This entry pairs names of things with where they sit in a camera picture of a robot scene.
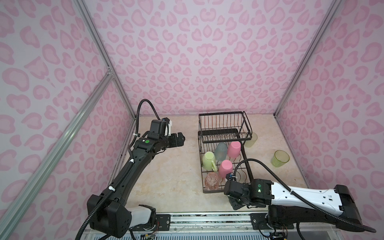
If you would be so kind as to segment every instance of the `wire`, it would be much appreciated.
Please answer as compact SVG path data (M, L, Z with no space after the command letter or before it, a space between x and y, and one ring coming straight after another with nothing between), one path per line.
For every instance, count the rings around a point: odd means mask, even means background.
M133 235L132 228L129 230L129 233L131 234L131 238L132 238L132 240L136 240L135 235Z
M303 235L301 234L301 231L300 231L300 223L296 223L296 230L297 230L297 233L299 234L301 240L305 240L305 238L303 237Z
M99 240L106 240L107 238L109 238L111 235L107 234L107 235L104 235L103 237L99 238Z
M164 149L162 152L165 152L166 151L166 149ZM158 152L158 153L156 153L155 155L157 155L157 154L159 154L159 153L162 153L162 152Z
M156 235L156 232L157 232L157 230L159 229L159 225L160 225L160 223L159 223L159 222L156 222L155 224L156 224L156 229L155 229L153 232L151 232L150 234L147 234L147 235L152 235L152 234L155 234L155 235Z
M265 221L260 221L260 222L257 224L257 228L259 229L259 232L260 232L261 235L263 235L263 237L265 237L265 238L270 238L270 235L269 235L269 236L264 235L264 234L262 233L261 229L260 229L260 223L263 223L263 222L265 222Z
M347 224L347 225L350 225L350 226L353 226L354 228L356 229L359 229L359 230L364 230L364 231L367 231L367 232L372 232L372 233L376 233L376 229L374 228L371 228L371 227L368 227L368 226L365 226L365 225L360 225L360 224L356 224L354 222L351 222L351 221L348 221L348 220L345 220L339 216L336 216L330 212L327 212L326 210L323 210L321 208L319 208L318 206L314 205L313 203L309 202L308 200L304 199L302 196L300 196L299 194L295 193L295 191L292 191L291 188L286 185L274 172L272 172L271 169L269 169L264 163L260 162L259 160L257 159L253 159L253 158L248 158L248 159L245 159L243 161L241 161L239 164L237 164L237 166L235 167L235 171L233 172L233 175L236 176L236 172L237 172L237 169L238 167L240 166L240 164L244 163L244 162L248 162L248 161L252 161L252 162L257 162L259 163L261 166L263 166L285 189L287 189L292 195L294 195L295 197L297 197L299 200L301 200L302 202L304 202L305 204L307 204L308 206L310 206L311 208L315 209L315 210L319 210L321 211L322 213L330 216L331 218L339 221L339 222L342 222L344 224Z
M131 159L133 158L132 151L128 148L129 156ZM131 170L133 165L133 162L129 162L128 167L125 169L123 174L120 176L120 178L111 184L111 186L116 189L119 184L124 180L124 178L128 175L129 171ZM80 227L79 231L77 232L75 240L80 240L85 228L87 227L88 223L90 222L93 215L104 205L104 203L107 201L107 199L114 193L113 190L109 190L104 196L101 198L101 200L96 204L96 206L93 208L93 210L90 212L88 217L85 219L84 223Z
M133 146L133 144L136 142L136 138L137 138L137 134L139 133L139 116L140 116L140 108L141 108L141 105L143 104L143 102L147 102L149 103L149 105L151 106L153 112L155 113L155 116L158 120L160 120L159 118L159 115L157 114L156 112L156 109L155 107L153 106L153 104L151 103L151 101L149 101L148 99L143 99L139 102L139 105L137 106L137 113L136 113L136 130L135 130L135 136L133 137L133 140L132 142L130 143L129 147L131 148Z

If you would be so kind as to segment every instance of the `aluminum frame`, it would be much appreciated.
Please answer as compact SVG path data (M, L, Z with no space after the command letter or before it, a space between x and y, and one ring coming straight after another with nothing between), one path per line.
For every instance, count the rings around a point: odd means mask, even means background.
M325 17L323 18L319 28L317 29L313 40L308 47L308 50L306 51L303 60L300 62L295 74L292 77L292 81L289 83L286 91L284 92L283 97L281 98L281 101L279 105L276 108L275 113L273 114L275 117L277 117L282 109L284 108L285 103L287 102L289 96L291 95L296 83L299 81L301 74L305 67L308 65L309 61L311 60L312 56L314 55L317 47L319 46L323 36L327 32L329 26L331 25L333 19L335 18L336 14L338 13L338 10L340 9L340 6L344 0L333 0L331 3L331 6L328 8L327 13L325 14Z
M28 210L40 189L55 169L59 160L64 156L72 140L83 126L89 114L107 89L113 79L113 75L107 72L96 89L92 92L77 115L70 122L63 135L56 142L49 154L44 158L39 168L29 179L21 193L10 205L0 221L0 239L8 239L19 221Z
M91 17L89 10L88 10L87 5L85 4L84 0L73 0L73 2L75 3L75 5L79 11L81 18L83 19L83 21L85 23L85 26L87 27L89 33L91 34L92 40L95 42L96 48L99 50L101 58L103 59L108 70L114 76L113 80L116 83L117 89L119 91L121 98L123 99L123 102L124 102L126 108L128 109L132 118L135 119L136 115L133 111L131 104L129 103L128 96L127 96L126 92L124 91L124 88L121 84L119 77L116 74L115 68L113 67L111 59L108 56L107 50L105 49L105 46L104 46L103 42L101 41L101 37L99 36L99 33L98 33L95 25L93 24L92 17Z
M275 121L277 123L277 126L279 126L279 129L281 131L281 134L283 135L283 138L284 138L284 141L285 143L287 144L288 148L289 148L289 151L292 153L292 156L293 156L293 159L296 163L296 166L297 168L299 169L300 173L301 173L301 176L303 177L304 179L304 182L305 182L305 185L307 186L307 188L311 188L311 185L309 183L309 180L307 179L307 177L305 176L305 172L304 172L304 169L303 167L299 164L298 160L296 160L295 156L293 155L293 147L291 146L290 142L288 142L287 138L285 137L285 134L283 132L283 128L280 126L280 123L279 121L277 120L276 116L275 116Z
M169 231L161 231L161 234L170 233L252 233L253 230L250 214L262 213L267 214L268 211L255 212L165 212L159 214L169 214L170 228ZM300 230L302 232L321 231L327 232L330 236L336 236L340 232L338 228L327 223L301 223ZM295 229L288 229L288 232L296 232ZM85 239L94 239L96 234L102 232L96 230L86 230Z

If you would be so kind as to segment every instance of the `metal rail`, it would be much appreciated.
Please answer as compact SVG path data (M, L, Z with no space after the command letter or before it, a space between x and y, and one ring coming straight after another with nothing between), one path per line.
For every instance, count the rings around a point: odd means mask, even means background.
M95 42L96 48L100 52L100 56L103 59L105 65L107 68L111 71L112 75L114 76L113 81L115 82L117 89L119 91L119 94L121 98L123 99L123 102L128 109L129 113L131 114L132 118L135 119L135 113L132 109L131 104L129 103L128 96L126 92L124 91L121 81L119 80L115 68L113 67L113 64L108 56L107 50L105 49L105 46L103 42L101 41L101 37L99 36L99 33L93 24L91 14L88 10L87 5L85 4L84 0L73 0L75 3L77 9L79 10L79 13L81 15L81 18L83 19L85 26L87 27L89 33L91 34L92 40Z
M262 237L261 234L253 230L251 224L251 213L264 213L267 211L260 212L171 212L171 213L161 213L161 214L170 214L170 229L169 231L160 231L157 236L161 240L167 239L167 237L174 237L173 240L177 237L184 237L188 239L187 236L207 236L206 239L209 239L209 236L221 236L222 240L225 240L225 236L241 236L243 234L249 236L255 236L255 239L259 239L257 236ZM335 238L337 233L340 232L335 226L327 223L301 223L300 230L302 232L316 232L323 233L323 235L332 236L329 239L339 239ZM268 232L273 230L262 230L262 232L268 235ZM288 232L295 234L296 229L288 229ZM87 234L86 239L94 240L102 237L102 233L91 230L84 232ZM134 232L136 236L147 232ZM129 233L126 234L121 239L129 240Z
M292 77L292 81L289 83L286 91L284 92L283 97L281 98L281 101L279 105L276 108L276 111L274 113L275 116L278 116L281 113L281 110L284 108L285 103L288 100L288 97L291 95L291 92L293 91L293 88L295 87L296 83L299 81L300 76L304 70L304 68L308 65L308 62L310 61L311 57L315 53L317 47L319 46L323 36L325 35L326 31L328 30L329 26L331 25L333 19L336 16L336 13L340 9L340 6L344 0L333 0L331 3L331 6L328 8L327 13L325 14L325 17L323 21L321 22L319 28L317 29L312 42L310 46L308 47L307 52L305 53L303 60L299 64L299 67L297 68L295 74Z
M8 239L10 237L19 221L34 201L45 181L55 169L59 160L62 156L64 156L65 151L68 149L72 140L83 126L83 123L88 118L94 106L103 95L112 78L113 77L110 73L107 73L103 77L97 88L92 92L84 105L80 108L77 115L70 122L63 135L56 142L53 149L49 152L49 154L42 161L42 164L32 175L22 192L17 196L5 212L0 221L0 239Z

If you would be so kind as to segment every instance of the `beige table surface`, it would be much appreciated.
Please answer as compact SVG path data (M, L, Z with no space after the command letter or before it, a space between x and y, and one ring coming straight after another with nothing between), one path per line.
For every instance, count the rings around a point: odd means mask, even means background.
M169 116L168 118L172 121L171 132L182 132L185 136L184 146L167 149L148 164L133 187L126 207L146 204L155 207L157 212L233 211L228 197L223 193L204 194L202 191L197 141L199 117ZM248 118L253 132L258 135L258 140L251 148L245 148L247 157L264 162L286 184L306 187L273 115L249 114ZM155 117L140 116L139 133L143 134L149 130L153 119ZM291 160L284 166L275 168L270 160L273 153L279 149L286 151ZM250 162L250 166L254 178L276 181L259 164ZM247 210L265 209L247 209L246 207L239 209L239 211Z

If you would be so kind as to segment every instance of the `dish rack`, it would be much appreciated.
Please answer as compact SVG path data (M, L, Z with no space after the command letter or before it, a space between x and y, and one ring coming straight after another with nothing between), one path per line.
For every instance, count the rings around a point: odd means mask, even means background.
M227 158L232 162L234 170L237 164L247 159L244 151L244 142L252 139L252 127L245 112L221 112L221 113L202 113L199 114L199 132L198 142L200 151L201 180L203 193L224 192L225 179L219 176L219 187L216 190L207 190L205 188L205 177L212 170L206 170L202 166L202 159L206 152L215 152L220 142L227 146L233 141L241 143L241 154L236 158ZM250 183L253 175L248 162L241 165L236 174L238 182Z

